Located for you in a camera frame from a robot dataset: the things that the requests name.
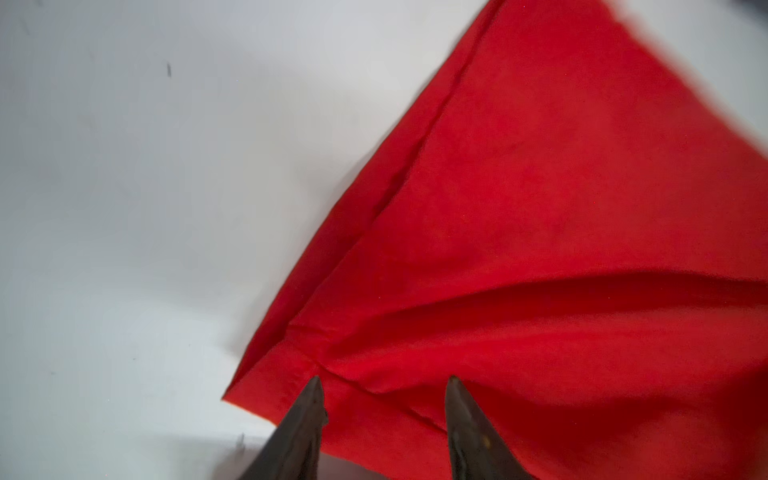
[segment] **red cloth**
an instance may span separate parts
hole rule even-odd
[[[449,474],[464,380],[539,478],[744,478],[768,426],[768,162],[595,0],[492,0],[344,193],[225,399]]]

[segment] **white surface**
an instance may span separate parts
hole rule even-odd
[[[247,340],[481,5],[0,0],[0,478],[229,480]],[[768,138],[768,28],[630,5]]]

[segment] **pointed metal prong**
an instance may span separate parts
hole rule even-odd
[[[318,376],[301,391],[240,480],[316,480],[320,437],[328,415]]]
[[[453,480],[533,480],[458,377],[445,389]]]

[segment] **red napkin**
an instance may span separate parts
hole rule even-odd
[[[596,0],[492,0],[344,193],[228,402],[450,478],[459,376],[543,479],[745,478],[768,427],[768,161]]]

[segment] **red fabric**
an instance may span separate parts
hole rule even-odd
[[[322,225],[225,399],[449,478],[458,375],[539,478],[745,478],[768,161],[595,0],[492,0]]]

